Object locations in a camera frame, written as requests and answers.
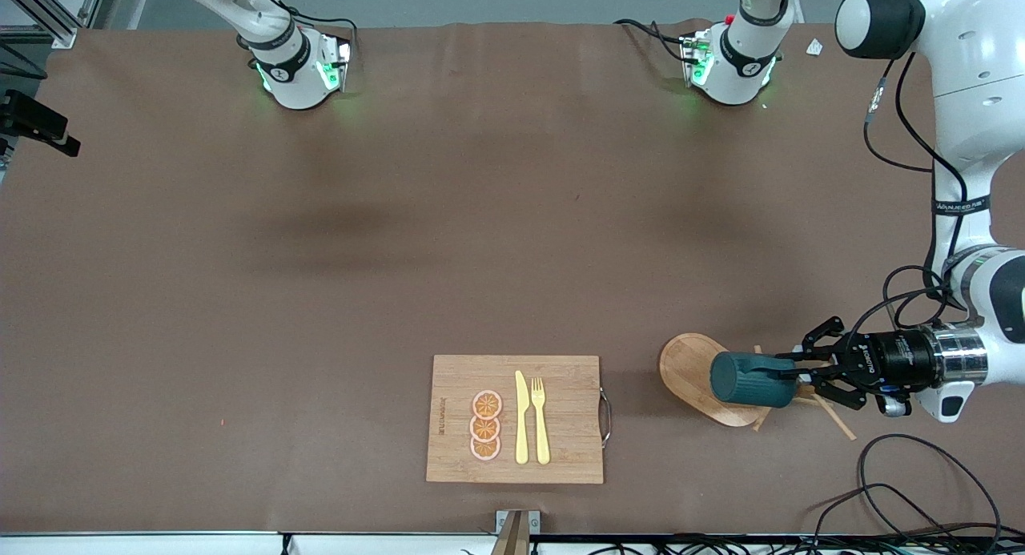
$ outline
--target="black band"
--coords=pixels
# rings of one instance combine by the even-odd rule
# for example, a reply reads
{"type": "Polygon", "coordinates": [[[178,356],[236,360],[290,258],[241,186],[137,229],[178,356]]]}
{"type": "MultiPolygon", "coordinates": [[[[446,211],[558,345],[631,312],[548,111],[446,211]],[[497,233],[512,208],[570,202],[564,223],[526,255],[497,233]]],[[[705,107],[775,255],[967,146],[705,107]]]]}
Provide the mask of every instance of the black band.
{"type": "Polygon", "coordinates": [[[781,0],[779,1],[779,12],[776,13],[776,16],[773,16],[772,18],[758,18],[757,16],[753,16],[744,10],[744,4],[743,1],[741,1],[739,9],[740,16],[743,17],[746,23],[750,23],[755,27],[773,27],[778,25],[779,22],[783,19],[783,15],[786,14],[786,9],[789,4],[789,0],[781,0]]]}
{"type": "Polygon", "coordinates": [[[926,7],[920,0],[865,2],[870,13],[868,32],[861,44],[845,48],[844,52],[858,58],[900,58],[921,33],[926,24],[926,7]]]}
{"type": "Polygon", "coordinates": [[[736,48],[733,48],[733,45],[730,44],[730,37],[727,36],[729,34],[730,28],[727,27],[726,30],[723,31],[723,37],[719,41],[719,46],[723,49],[723,58],[726,58],[727,63],[733,65],[734,68],[737,69],[737,75],[745,79],[758,76],[758,74],[762,73],[762,71],[765,70],[770,63],[772,63],[772,60],[776,57],[776,50],[779,50],[779,47],[777,47],[776,50],[768,56],[763,56],[762,58],[751,58],[746,54],[740,53],[736,48]]]}
{"type": "Polygon", "coordinates": [[[989,195],[963,202],[933,201],[933,214],[941,216],[963,216],[984,210],[989,210],[989,195]]]}
{"type": "Polygon", "coordinates": [[[272,65],[271,63],[264,63],[262,61],[257,61],[256,64],[259,65],[260,70],[263,71],[263,73],[276,82],[292,82],[295,79],[295,73],[297,73],[299,69],[306,64],[306,61],[310,60],[310,39],[303,35],[302,46],[299,48],[299,51],[296,52],[295,56],[292,56],[292,58],[277,65],[272,65]]]}
{"type": "Polygon", "coordinates": [[[1025,256],[1018,256],[1001,265],[989,281],[989,301],[1000,330],[1008,341],[1018,345],[1025,343],[1022,291],[1025,291],[1025,256]]]}
{"type": "Polygon", "coordinates": [[[292,38],[292,33],[294,32],[295,32],[295,21],[289,18],[288,28],[285,29],[285,32],[282,33],[281,36],[279,36],[274,40],[269,40],[266,42],[253,42],[251,40],[246,40],[246,39],[242,40],[246,41],[246,44],[249,45],[250,50],[274,50],[275,48],[284,46],[285,43],[288,42],[288,39],[292,38]]]}

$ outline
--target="wooden stick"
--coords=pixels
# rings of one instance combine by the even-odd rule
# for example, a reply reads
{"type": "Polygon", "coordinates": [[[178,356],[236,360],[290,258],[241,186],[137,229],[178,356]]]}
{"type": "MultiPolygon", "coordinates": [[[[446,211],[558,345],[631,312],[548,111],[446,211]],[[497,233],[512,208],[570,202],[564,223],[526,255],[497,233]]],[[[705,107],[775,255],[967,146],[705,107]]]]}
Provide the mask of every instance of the wooden stick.
{"type": "MultiPolygon", "coordinates": [[[[818,401],[816,401],[815,399],[809,399],[807,397],[794,397],[793,401],[791,401],[791,402],[793,402],[793,403],[801,403],[803,405],[815,405],[815,406],[819,406],[819,402],[818,401]]],[[[833,406],[832,405],[832,401],[825,401],[825,403],[827,405],[829,405],[830,407],[833,406]]]]}
{"type": "MultiPolygon", "coordinates": [[[[761,355],[762,354],[762,346],[761,345],[755,345],[754,346],[754,352],[761,355]]],[[[771,411],[771,410],[772,410],[772,407],[765,407],[765,408],[763,408],[762,409],[762,414],[760,414],[758,418],[756,420],[754,420],[754,426],[751,427],[751,429],[755,433],[758,432],[758,429],[762,429],[762,424],[765,423],[766,419],[769,418],[769,411],[771,411]]]]}
{"type": "Polygon", "coordinates": [[[844,420],[840,419],[839,415],[836,414],[836,412],[826,403],[825,399],[823,399],[818,395],[812,395],[812,398],[818,401],[819,405],[823,409],[825,409],[827,413],[829,413],[829,417],[832,418],[833,423],[836,424],[836,427],[839,427],[839,430],[843,431],[845,435],[847,435],[848,439],[851,439],[853,441],[858,438],[857,435],[855,435],[854,432],[851,431],[851,429],[847,426],[847,424],[844,423],[844,420]]]}

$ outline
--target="brown paper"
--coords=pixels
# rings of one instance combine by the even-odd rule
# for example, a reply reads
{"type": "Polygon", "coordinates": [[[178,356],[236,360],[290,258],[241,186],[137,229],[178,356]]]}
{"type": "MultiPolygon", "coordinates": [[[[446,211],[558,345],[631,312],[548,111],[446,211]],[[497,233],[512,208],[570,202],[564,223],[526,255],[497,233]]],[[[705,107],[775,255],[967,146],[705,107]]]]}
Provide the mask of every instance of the brown paper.
{"type": "MultiPolygon", "coordinates": [[[[808,531],[892,431],[955,453],[1022,525],[1019,389],[950,426],[840,408],[847,443],[804,408],[719,427],[659,379],[681,332],[788,351],[925,255],[929,177],[861,144],[883,65],[829,31],[794,27],[736,108],[620,27],[366,31],[362,90],[309,112],[261,90],[232,32],[81,33],[39,96],[81,156],[25,142],[0,189],[0,528],[475,531],[531,508],[554,532],[808,531]],[[436,353],[600,355],[605,484],[424,482],[436,353]]],[[[926,164],[890,110],[877,147],[926,164]]],[[[1022,158],[1004,166],[994,231],[1020,246],[1022,158]]],[[[869,476],[938,519],[989,517],[944,461],[877,450],[869,476]]],[[[856,502],[825,529],[883,530],[856,502]]]]}

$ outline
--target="metal handle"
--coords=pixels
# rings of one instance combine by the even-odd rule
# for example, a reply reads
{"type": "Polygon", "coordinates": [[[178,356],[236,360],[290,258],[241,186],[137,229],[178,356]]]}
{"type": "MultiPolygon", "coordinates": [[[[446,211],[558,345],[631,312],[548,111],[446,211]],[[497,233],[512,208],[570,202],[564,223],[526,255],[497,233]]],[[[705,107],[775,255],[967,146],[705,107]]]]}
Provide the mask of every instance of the metal handle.
{"type": "MultiPolygon", "coordinates": [[[[605,388],[598,388],[598,396],[600,397],[600,406],[602,402],[605,402],[605,435],[602,437],[602,448],[604,449],[609,444],[609,437],[612,436],[612,403],[609,402],[609,397],[605,394],[605,388]]],[[[599,422],[598,428],[601,430],[601,422],[599,422]]]]}

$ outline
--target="black cable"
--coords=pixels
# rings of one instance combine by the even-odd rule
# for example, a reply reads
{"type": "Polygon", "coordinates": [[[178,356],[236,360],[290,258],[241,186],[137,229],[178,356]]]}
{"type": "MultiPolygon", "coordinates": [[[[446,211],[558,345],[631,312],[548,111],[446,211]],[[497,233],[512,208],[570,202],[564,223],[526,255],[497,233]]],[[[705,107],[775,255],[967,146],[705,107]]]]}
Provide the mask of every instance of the black cable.
{"type": "MultiPolygon", "coordinates": [[[[890,271],[890,274],[887,275],[886,280],[883,282],[883,299],[884,299],[884,301],[887,301],[887,300],[890,299],[890,283],[893,281],[894,277],[896,277],[897,275],[899,275],[901,273],[904,273],[906,271],[919,271],[922,274],[925,274],[927,277],[930,277],[930,281],[933,281],[935,279],[937,285],[943,286],[943,280],[940,278],[939,275],[937,275],[931,269],[927,269],[926,267],[921,267],[919,265],[905,265],[904,267],[900,267],[900,268],[894,269],[893,271],[890,271]]],[[[900,304],[900,306],[897,307],[897,310],[894,311],[894,324],[895,324],[895,326],[897,328],[899,328],[899,329],[910,329],[910,328],[914,328],[914,327],[926,325],[926,324],[937,324],[940,321],[940,317],[941,317],[941,315],[943,315],[943,312],[946,311],[947,302],[945,300],[940,300],[938,302],[940,304],[940,307],[938,307],[938,309],[936,310],[936,313],[934,313],[932,317],[930,317],[929,319],[927,319],[926,321],[924,321],[921,323],[916,323],[916,324],[913,324],[913,325],[904,324],[904,323],[901,322],[900,316],[904,312],[904,309],[908,305],[910,305],[915,299],[917,299],[917,298],[916,296],[912,296],[911,299],[905,299],[900,304]]]]}
{"type": "Polygon", "coordinates": [[[675,52],[673,52],[672,49],[669,48],[669,43],[665,41],[665,37],[662,36],[662,32],[658,30],[658,24],[656,24],[654,21],[651,22],[651,29],[655,31],[655,35],[658,36],[659,42],[662,43],[662,48],[664,48],[665,51],[669,53],[669,56],[672,56],[673,58],[676,58],[681,63],[686,63],[688,65],[698,64],[698,61],[696,58],[687,58],[681,54],[676,54],[675,52]]]}
{"type": "Polygon", "coordinates": [[[918,296],[920,294],[926,294],[929,292],[942,291],[944,288],[945,287],[943,286],[933,286],[933,287],[920,288],[918,290],[909,290],[907,292],[901,292],[900,294],[895,294],[893,296],[890,296],[890,299],[884,299],[879,303],[876,303],[871,309],[865,311],[865,314],[861,315],[861,317],[858,319],[858,322],[854,323],[854,326],[851,327],[851,331],[848,333],[847,339],[845,340],[844,350],[842,352],[847,353],[851,351],[851,342],[854,339],[854,335],[858,334],[858,329],[861,328],[861,325],[863,325],[864,322],[867,321],[869,317],[871,317],[871,315],[874,315],[875,313],[878,313],[880,310],[885,309],[887,305],[897,303],[898,301],[904,301],[905,299],[913,299],[915,296],[918,296]]]}
{"type": "Polygon", "coordinates": [[[897,97],[895,100],[897,106],[897,118],[900,119],[901,124],[904,125],[904,128],[908,131],[911,137],[914,138],[914,142],[917,143],[918,146],[922,148],[922,150],[929,153],[929,155],[933,157],[935,161],[943,165],[944,168],[949,170],[951,174],[954,175],[954,179],[960,186],[961,200],[963,202],[965,200],[968,200],[968,186],[965,184],[965,179],[961,176],[960,172],[958,172],[957,169],[954,168],[954,166],[950,164],[949,161],[947,161],[947,159],[943,158],[942,155],[937,153],[936,150],[929,145],[929,143],[926,143],[926,140],[924,140],[921,135],[918,134],[918,131],[915,130],[914,126],[911,125],[911,121],[907,119],[907,115],[904,114],[904,107],[901,102],[901,95],[903,95],[904,91],[904,79],[907,77],[907,73],[911,68],[911,63],[914,62],[914,57],[916,54],[917,53],[915,52],[908,54],[907,61],[904,63],[904,69],[901,70],[900,78],[897,79],[897,97]]]}
{"type": "Polygon", "coordinates": [[[887,86],[887,77],[890,75],[890,70],[893,69],[895,62],[896,61],[894,60],[890,60],[890,63],[887,63],[887,68],[883,71],[883,76],[879,77],[879,84],[875,87],[875,94],[872,96],[872,103],[871,106],[869,107],[868,114],[865,115],[865,123],[862,125],[862,132],[861,132],[862,138],[865,141],[865,147],[868,148],[868,153],[871,153],[875,158],[878,158],[880,161],[893,165],[897,168],[903,168],[915,172],[932,173],[933,168],[900,163],[879,153],[878,151],[875,150],[875,147],[872,146],[871,136],[869,136],[868,134],[868,127],[869,125],[872,124],[872,118],[875,115],[875,109],[878,108],[878,100],[881,98],[883,96],[883,88],[886,88],[887,86]]]}
{"type": "MultiPolygon", "coordinates": [[[[928,537],[932,533],[937,532],[937,530],[948,530],[948,531],[962,531],[965,529],[995,529],[996,525],[993,523],[979,523],[979,522],[969,522],[969,523],[946,523],[941,525],[941,529],[936,527],[928,527],[926,529],[919,529],[914,531],[909,531],[912,538],[916,537],[928,537]]],[[[1018,536],[1018,538],[1002,537],[1001,539],[1008,541],[1025,541],[1025,531],[1020,529],[1015,529],[1015,527],[1010,527],[1008,525],[1000,525],[1000,534],[1006,536],[1008,532],[1018,536]]]]}
{"type": "Polygon", "coordinates": [[[641,553],[637,549],[633,549],[632,547],[626,547],[625,545],[621,544],[615,544],[612,545],[612,547],[605,547],[603,549],[599,549],[598,551],[591,551],[587,555],[601,555],[602,553],[610,553],[612,551],[618,551],[619,553],[623,554],[630,553],[632,555],[644,555],[644,553],[641,553]]]}
{"type": "MultiPolygon", "coordinates": [[[[356,27],[356,23],[353,23],[348,18],[309,18],[305,14],[299,14],[295,18],[295,22],[299,25],[305,25],[306,27],[313,27],[314,23],[345,23],[353,29],[353,40],[356,40],[356,33],[359,29],[356,27]]],[[[348,39],[343,39],[345,42],[351,42],[348,39]]]]}
{"type": "Polygon", "coordinates": [[[669,55],[672,56],[673,58],[676,58],[681,63],[686,63],[688,65],[697,65],[698,64],[698,62],[696,60],[694,60],[694,58],[687,58],[687,57],[683,56],[682,54],[676,54],[672,50],[672,48],[669,47],[669,43],[670,42],[674,43],[674,44],[680,44],[680,39],[682,37],[693,36],[694,32],[684,33],[684,34],[681,34],[679,37],[670,37],[668,35],[663,35],[662,34],[662,30],[659,30],[658,24],[655,23],[654,21],[651,22],[651,26],[650,27],[645,27],[644,25],[642,25],[641,23],[638,23],[637,21],[633,21],[632,18],[620,18],[619,21],[616,21],[615,23],[613,23],[613,25],[624,25],[624,26],[628,26],[628,27],[637,27],[642,32],[644,32],[644,34],[648,35],[649,37],[653,37],[653,38],[658,39],[658,41],[662,43],[662,48],[664,48],[665,51],[668,52],[669,55]]]}
{"type": "MultiPolygon", "coordinates": [[[[960,202],[966,202],[968,201],[968,185],[965,183],[963,176],[961,176],[960,172],[956,168],[954,168],[954,166],[950,164],[950,162],[947,161],[947,159],[943,158],[939,153],[936,152],[935,149],[933,149],[933,147],[931,147],[928,143],[926,143],[926,140],[921,138],[921,135],[918,134],[918,131],[914,129],[914,126],[911,125],[911,121],[909,121],[907,119],[907,116],[904,114],[904,107],[902,102],[902,96],[904,93],[904,79],[907,77],[908,70],[911,68],[911,63],[914,62],[914,57],[915,57],[914,52],[908,55],[907,61],[904,63],[904,69],[901,70],[900,78],[897,79],[897,96],[894,100],[897,106],[897,118],[900,119],[901,124],[904,125],[904,128],[911,135],[911,137],[914,138],[915,143],[917,143],[918,146],[922,148],[922,150],[929,153],[929,155],[933,157],[933,160],[937,161],[938,163],[943,165],[944,168],[946,168],[948,171],[951,172],[954,180],[957,181],[957,186],[960,188],[960,202]]],[[[934,198],[935,198],[935,189],[936,189],[936,180],[934,179],[933,180],[934,198]]],[[[953,234],[950,237],[950,245],[947,248],[947,259],[950,259],[954,254],[954,249],[956,248],[957,245],[957,237],[960,236],[961,225],[963,224],[963,222],[965,222],[963,214],[957,215],[957,219],[954,221],[953,234]]],[[[941,274],[946,277],[949,275],[949,272],[941,274]]]]}
{"type": "Polygon", "coordinates": [[[10,63],[0,62],[0,65],[7,67],[6,69],[0,69],[0,74],[10,75],[12,77],[22,77],[25,79],[32,79],[37,81],[46,80],[46,78],[49,76],[46,74],[46,71],[42,67],[30,61],[28,56],[15,50],[14,47],[10,46],[10,44],[0,41],[0,48],[3,48],[7,52],[14,55],[14,57],[17,58],[18,61],[22,61],[23,63],[29,65],[30,67],[32,67],[32,70],[35,71],[35,72],[27,71],[22,67],[16,67],[14,65],[11,65],[10,63]]]}
{"type": "MultiPolygon", "coordinates": [[[[641,31],[643,31],[649,37],[661,38],[662,40],[664,40],[666,42],[672,42],[672,43],[678,43],[678,44],[680,43],[680,37],[670,37],[670,36],[666,36],[666,35],[663,35],[663,34],[660,34],[660,33],[656,33],[655,31],[653,31],[650,28],[642,25],[641,23],[638,23],[637,21],[634,21],[632,18],[620,18],[619,21],[616,21],[615,23],[613,23],[613,25],[626,25],[626,26],[629,26],[629,27],[634,27],[634,28],[640,29],[641,31]]],[[[694,34],[694,33],[688,33],[688,34],[681,35],[681,36],[686,37],[686,36],[692,35],[692,34],[694,34]]]]}
{"type": "MultiPolygon", "coordinates": [[[[869,492],[869,490],[873,489],[873,488],[877,488],[877,487],[883,487],[883,488],[886,488],[887,490],[892,491],[894,494],[896,494],[901,500],[903,500],[904,503],[906,503],[912,509],[914,509],[916,512],[918,512],[918,514],[921,515],[931,524],[933,524],[934,526],[937,526],[937,527],[941,526],[940,522],[938,522],[937,519],[935,519],[933,517],[933,515],[930,515],[929,513],[927,513],[925,510],[922,510],[920,507],[918,507],[913,501],[911,501],[910,499],[908,499],[907,495],[905,495],[903,492],[901,492],[899,489],[897,489],[893,485],[890,485],[889,483],[869,483],[869,484],[865,484],[863,480],[861,480],[859,482],[861,483],[861,486],[859,486],[858,488],[856,488],[854,490],[851,490],[849,492],[843,493],[843,495],[839,499],[837,499],[836,501],[834,501],[833,503],[831,503],[829,505],[829,507],[826,507],[826,509],[823,510],[822,513],[819,515],[819,520],[818,520],[818,522],[815,525],[815,536],[814,536],[814,538],[815,538],[816,541],[818,541],[818,537],[822,532],[822,525],[825,522],[826,516],[829,515],[829,512],[831,512],[833,509],[839,507],[840,505],[844,505],[848,501],[851,501],[851,500],[853,500],[854,498],[856,498],[858,495],[864,494],[866,498],[870,498],[871,493],[869,492]]],[[[890,525],[890,527],[892,529],[894,529],[898,533],[901,533],[902,539],[904,539],[905,541],[908,541],[908,542],[911,541],[910,537],[904,534],[904,532],[901,531],[898,527],[894,526],[892,523],[890,523],[889,519],[886,519],[878,512],[876,514],[878,514],[879,517],[884,518],[884,521],[887,523],[887,525],[890,525]]]]}
{"type": "Polygon", "coordinates": [[[680,555],[696,555],[697,553],[699,553],[700,551],[702,551],[702,549],[704,549],[704,548],[705,548],[705,546],[701,545],[700,543],[696,544],[696,545],[689,545],[689,546],[685,547],[684,549],[681,549],[680,555]]]}
{"type": "MultiPolygon", "coordinates": [[[[989,494],[989,490],[986,489],[986,486],[982,484],[982,481],[979,480],[979,478],[977,477],[977,475],[975,475],[970,470],[970,468],[966,467],[963,463],[961,463],[960,461],[957,460],[957,458],[955,458],[949,451],[947,451],[943,447],[937,445],[936,443],[927,441],[925,439],[921,439],[919,437],[915,437],[913,435],[905,435],[905,434],[901,434],[901,433],[893,433],[893,434],[889,434],[889,435],[881,435],[879,437],[876,437],[876,438],[872,439],[871,441],[868,442],[867,445],[865,445],[864,449],[861,449],[861,454],[858,455],[858,483],[861,485],[861,487],[865,488],[865,480],[866,480],[866,477],[865,477],[865,462],[868,459],[869,451],[877,443],[879,443],[880,441],[886,441],[887,439],[906,439],[908,441],[913,441],[915,443],[918,443],[919,445],[929,447],[930,449],[933,449],[934,451],[936,451],[936,452],[940,453],[941,455],[943,455],[944,458],[946,458],[948,461],[951,461],[951,463],[953,463],[954,465],[956,465],[957,468],[960,469],[963,472],[963,474],[968,475],[969,478],[972,479],[972,482],[975,483],[975,485],[979,488],[979,490],[982,491],[983,497],[986,498],[986,502],[989,504],[989,508],[993,512],[993,525],[994,525],[993,541],[989,545],[989,548],[987,548],[986,551],[983,552],[983,555],[992,555],[992,552],[994,552],[996,550],[996,548],[998,547],[998,544],[999,544],[999,541],[1000,541],[1000,534],[1001,534],[1001,527],[1002,527],[1002,525],[1000,524],[1000,510],[996,507],[996,502],[993,501],[993,497],[991,494],[989,494]]],[[[890,521],[889,518],[886,517],[886,515],[883,514],[883,511],[879,509],[878,505],[875,504],[875,500],[872,499],[872,495],[871,495],[870,492],[868,492],[867,488],[865,489],[865,499],[868,500],[868,504],[872,507],[872,510],[875,511],[875,514],[878,515],[879,519],[881,519],[887,525],[889,525],[890,528],[894,529],[895,531],[897,531],[898,533],[900,533],[902,537],[906,538],[907,541],[910,541],[910,538],[907,537],[906,533],[904,533],[903,531],[901,531],[896,525],[893,524],[892,521],[890,521]]],[[[939,523],[935,522],[935,520],[933,520],[933,519],[930,519],[930,523],[933,524],[933,525],[935,525],[935,526],[937,526],[937,527],[942,527],[942,525],[940,525],[939,523]]]]}
{"type": "Polygon", "coordinates": [[[751,555],[751,552],[748,551],[748,549],[746,547],[744,547],[743,544],[737,543],[735,541],[732,541],[732,540],[729,540],[729,539],[726,539],[726,538],[722,538],[722,541],[723,541],[724,544],[726,544],[726,546],[727,546],[726,550],[731,555],[733,555],[733,550],[730,549],[730,546],[733,546],[733,547],[736,547],[736,548],[740,549],[740,552],[743,553],[744,555],[751,555]]]}

